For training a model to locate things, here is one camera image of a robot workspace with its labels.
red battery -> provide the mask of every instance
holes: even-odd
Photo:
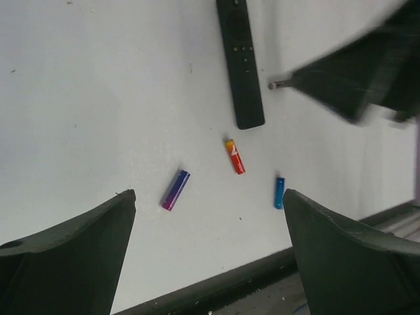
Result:
[[[245,173],[245,167],[243,166],[241,156],[239,155],[238,148],[236,147],[235,142],[230,139],[229,141],[225,142],[226,149],[230,155],[230,159],[234,164],[235,171],[237,174],[242,175]]]

battery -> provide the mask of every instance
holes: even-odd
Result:
[[[187,171],[181,171],[179,173],[177,180],[175,181],[174,185],[166,196],[165,201],[162,204],[164,209],[172,211],[190,176],[191,174]]]
[[[278,177],[276,179],[276,201],[274,207],[276,209],[282,210],[283,207],[283,197],[284,197],[284,188],[285,188],[285,179]]]
[[[245,167],[243,166],[241,156],[239,155],[238,148],[236,147],[235,141],[232,139],[225,142],[226,149],[228,150],[230,159],[234,165],[237,174],[242,175],[245,173]]]

gray floor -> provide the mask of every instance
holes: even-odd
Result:
[[[305,293],[299,274],[255,292],[213,315],[308,315]]]

purple battery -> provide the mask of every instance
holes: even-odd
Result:
[[[184,189],[186,182],[190,178],[191,174],[187,171],[181,171],[178,175],[177,180],[171,188],[171,191],[168,193],[168,196],[163,202],[162,207],[168,211],[172,211],[173,207],[177,203],[178,197],[181,195],[182,190]]]

white table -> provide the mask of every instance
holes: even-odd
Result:
[[[351,126],[266,88],[398,3],[249,0],[266,125],[239,131],[214,0],[0,2],[0,243],[135,189],[117,312],[289,247],[277,172],[352,218],[409,200],[413,125],[380,110]],[[192,177],[169,213],[159,201],[179,167]]]

